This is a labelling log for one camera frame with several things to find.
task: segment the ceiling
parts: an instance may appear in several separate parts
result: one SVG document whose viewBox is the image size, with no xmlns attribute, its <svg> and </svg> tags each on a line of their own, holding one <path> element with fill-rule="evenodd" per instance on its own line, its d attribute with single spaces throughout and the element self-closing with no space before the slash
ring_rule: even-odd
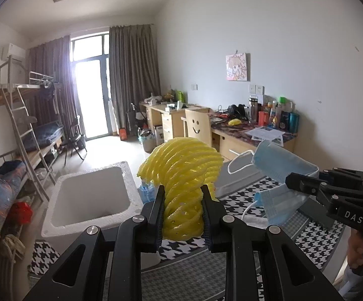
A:
<svg viewBox="0 0 363 301">
<path fill-rule="evenodd" d="M 167 0 L 8 0 L 0 21 L 35 39 L 75 22 L 119 15 L 154 16 Z"/>
</svg>

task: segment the gray curtain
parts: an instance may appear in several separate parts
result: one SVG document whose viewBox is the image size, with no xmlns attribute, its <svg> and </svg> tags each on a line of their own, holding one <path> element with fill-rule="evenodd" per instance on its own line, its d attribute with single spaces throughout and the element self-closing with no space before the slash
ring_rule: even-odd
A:
<svg viewBox="0 0 363 301">
<path fill-rule="evenodd" d="M 116 26 L 109 32 L 109 75 L 119 128 L 127 128 L 130 103 L 161 94 L 151 26 Z"/>
<path fill-rule="evenodd" d="M 80 103 L 77 95 L 76 81 L 73 78 L 70 63 L 70 36 L 58 38 L 30 49 L 28 56 L 28 69 L 42 74 L 54 76 L 63 84 L 58 103 L 62 105 L 62 119 L 66 134 L 70 134 L 71 122 L 76 115 L 80 115 L 81 131 L 84 133 L 84 125 L 80 111 Z M 35 95 L 32 113 L 38 119 L 38 126 L 55 121 L 57 119 L 52 101 L 46 100 L 40 95 Z"/>
</svg>

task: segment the canvas painting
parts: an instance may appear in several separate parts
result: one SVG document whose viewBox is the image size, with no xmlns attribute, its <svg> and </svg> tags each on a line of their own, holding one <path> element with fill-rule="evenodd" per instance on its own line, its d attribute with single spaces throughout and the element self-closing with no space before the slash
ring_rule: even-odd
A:
<svg viewBox="0 0 363 301">
<path fill-rule="evenodd" d="M 247 55 L 246 53 L 235 53 L 226 56 L 227 80 L 247 81 Z"/>
</svg>

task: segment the blue face mask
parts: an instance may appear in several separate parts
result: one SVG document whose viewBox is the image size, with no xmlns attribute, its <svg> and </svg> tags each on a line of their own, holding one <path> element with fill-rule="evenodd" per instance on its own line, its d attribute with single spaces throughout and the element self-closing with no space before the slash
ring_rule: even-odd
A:
<svg viewBox="0 0 363 301">
<path fill-rule="evenodd" d="M 245 167 L 255 165 L 263 174 L 282 183 L 282 185 L 278 187 L 257 192 L 254 196 L 254 203 L 251 205 L 252 207 L 264 207 L 269 225 L 281 225 L 289 219 L 308 198 L 307 195 L 301 192 L 287 188 L 285 185 L 286 177 L 292 172 L 318 177 L 319 168 L 283 147 L 267 140 L 262 141 L 258 145 L 251 162 L 252 164 L 246 165 Z"/>
</svg>

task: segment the air conditioner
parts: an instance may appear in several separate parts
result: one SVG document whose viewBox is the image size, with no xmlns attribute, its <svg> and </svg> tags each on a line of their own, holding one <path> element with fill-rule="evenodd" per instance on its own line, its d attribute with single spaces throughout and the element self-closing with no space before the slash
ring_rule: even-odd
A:
<svg viewBox="0 0 363 301">
<path fill-rule="evenodd" d="M 2 61 L 6 61 L 10 55 L 12 59 L 23 62 L 26 59 L 26 50 L 12 43 L 8 43 L 2 49 Z"/>
</svg>

